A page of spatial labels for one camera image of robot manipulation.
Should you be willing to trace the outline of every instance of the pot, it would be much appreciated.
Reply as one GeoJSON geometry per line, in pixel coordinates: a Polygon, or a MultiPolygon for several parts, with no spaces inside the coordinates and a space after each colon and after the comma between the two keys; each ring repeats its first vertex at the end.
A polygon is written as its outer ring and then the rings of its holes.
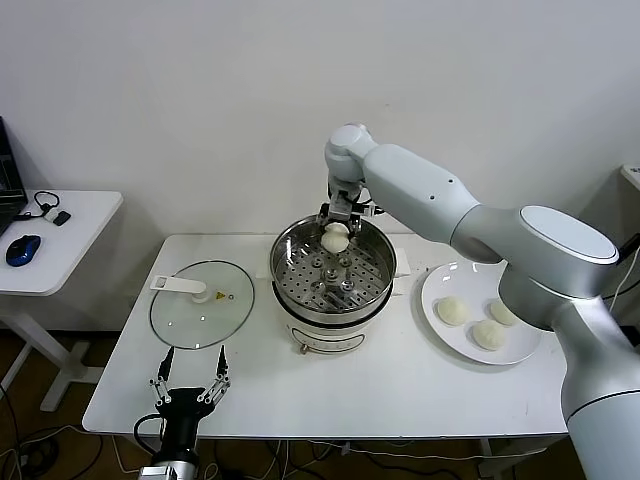
{"type": "Polygon", "coordinates": [[[382,231],[364,219],[341,253],[321,246],[323,233],[312,215],[276,239],[269,259],[276,297],[290,314],[315,329],[353,329],[388,300],[395,252],[382,231]]]}

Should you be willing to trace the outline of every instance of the white table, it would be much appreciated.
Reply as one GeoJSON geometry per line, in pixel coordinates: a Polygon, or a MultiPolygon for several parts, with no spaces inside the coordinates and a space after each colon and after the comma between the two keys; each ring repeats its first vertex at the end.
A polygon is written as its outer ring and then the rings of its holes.
{"type": "MultiPolygon", "coordinates": [[[[71,218],[61,227],[44,219],[14,222],[9,226],[0,236],[2,255],[11,242],[23,235],[39,235],[42,244],[27,265],[11,267],[4,261],[0,262],[0,295],[47,296],[56,293],[122,204],[122,195],[118,192],[51,191],[60,197],[60,208],[68,211],[71,218]]],[[[27,193],[29,198],[33,198],[33,191],[27,193]]],[[[40,213],[33,201],[24,211],[35,215],[40,213]]],[[[30,315],[16,312],[10,302],[2,303],[0,320],[26,342],[2,380],[5,389],[18,373],[31,347],[60,368],[40,405],[41,410],[54,411],[71,382],[98,383],[103,369],[82,364],[82,357],[89,348],[88,342],[77,342],[69,352],[30,315]]]]}
{"type": "MultiPolygon", "coordinates": [[[[150,279],[193,262],[225,259],[250,274],[263,271],[275,237],[176,235],[151,269],[83,418],[87,430],[130,434],[154,412],[149,379],[168,347],[149,323],[150,279]]],[[[458,258],[416,235],[391,235],[404,248],[414,289],[427,267],[458,258]]],[[[245,325],[225,341],[232,386],[199,436],[222,438],[486,438],[566,434],[560,387],[566,370],[555,336],[543,333],[536,353],[510,367],[476,364],[428,328],[415,295],[392,297],[357,350],[301,355],[287,337],[286,313],[268,280],[254,279],[256,300],[245,325]]],[[[177,350],[170,387],[206,385],[218,347],[177,350]]],[[[157,434],[157,425],[143,425],[157,434]]]]}

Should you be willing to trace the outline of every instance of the metal pot rim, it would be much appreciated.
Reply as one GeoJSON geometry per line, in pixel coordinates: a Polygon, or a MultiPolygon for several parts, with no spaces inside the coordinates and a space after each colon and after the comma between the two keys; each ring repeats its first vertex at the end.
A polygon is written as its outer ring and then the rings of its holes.
{"type": "MultiPolygon", "coordinates": [[[[315,222],[315,220],[316,220],[316,216],[315,215],[309,215],[309,216],[304,217],[304,218],[302,218],[300,220],[297,220],[296,222],[294,222],[291,225],[289,225],[286,229],[284,229],[282,231],[282,233],[280,233],[278,235],[276,240],[273,242],[273,245],[271,246],[271,250],[269,252],[269,271],[271,272],[271,278],[273,279],[274,287],[278,290],[279,293],[280,293],[280,290],[281,290],[282,286],[279,284],[279,282],[277,280],[276,272],[274,270],[274,258],[273,258],[274,257],[274,252],[275,252],[277,246],[282,241],[282,239],[285,238],[292,230],[294,230],[295,228],[300,227],[302,225],[305,225],[305,224],[307,224],[309,222],[315,222]]],[[[344,316],[346,314],[357,313],[358,311],[366,309],[367,307],[370,307],[372,304],[374,304],[376,302],[379,302],[383,297],[387,296],[387,294],[389,293],[389,290],[391,289],[391,287],[393,285],[393,278],[395,276],[395,271],[396,271],[396,268],[397,268],[397,259],[396,259],[395,249],[393,248],[393,245],[389,241],[389,238],[376,225],[374,225],[371,222],[368,222],[364,218],[361,219],[361,222],[363,224],[366,224],[367,228],[371,228],[372,230],[374,230],[380,236],[380,238],[384,241],[384,243],[388,247],[389,252],[391,254],[391,258],[392,258],[392,263],[391,263],[391,265],[389,265],[389,273],[390,273],[389,281],[388,281],[387,285],[385,286],[385,288],[382,290],[382,292],[372,302],[369,302],[369,303],[367,303],[365,305],[359,305],[357,307],[345,308],[341,312],[324,312],[324,311],[321,311],[321,310],[315,310],[313,308],[309,308],[308,305],[304,305],[303,302],[298,301],[298,300],[296,300],[296,299],[294,299],[292,297],[289,297],[288,295],[286,295],[286,293],[284,293],[284,294],[280,293],[280,294],[286,296],[287,301],[295,303],[298,307],[302,308],[305,311],[312,312],[312,313],[314,313],[316,315],[323,315],[323,316],[326,315],[327,317],[333,317],[333,318],[339,318],[340,316],[344,316]]]]}

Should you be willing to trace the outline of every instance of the computer mouse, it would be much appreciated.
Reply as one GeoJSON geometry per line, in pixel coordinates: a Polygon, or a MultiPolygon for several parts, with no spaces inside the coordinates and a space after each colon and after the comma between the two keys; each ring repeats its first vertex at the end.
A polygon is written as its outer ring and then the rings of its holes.
{"type": "Polygon", "coordinates": [[[14,240],[7,248],[7,263],[12,267],[26,265],[38,251],[41,241],[38,235],[24,235],[14,240]]]}

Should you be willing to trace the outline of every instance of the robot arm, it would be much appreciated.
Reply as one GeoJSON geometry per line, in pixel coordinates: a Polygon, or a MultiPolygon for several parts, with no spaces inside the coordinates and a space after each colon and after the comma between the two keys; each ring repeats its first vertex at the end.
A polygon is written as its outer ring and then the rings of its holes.
{"type": "Polygon", "coordinates": [[[445,169],[345,125],[325,147],[328,217],[349,218],[362,188],[427,240],[483,262],[507,260],[499,294],[525,322],[556,332],[567,359],[562,410],[591,480],[638,477],[640,358],[602,302],[618,252],[602,234],[551,208],[480,204],[445,169]]]}

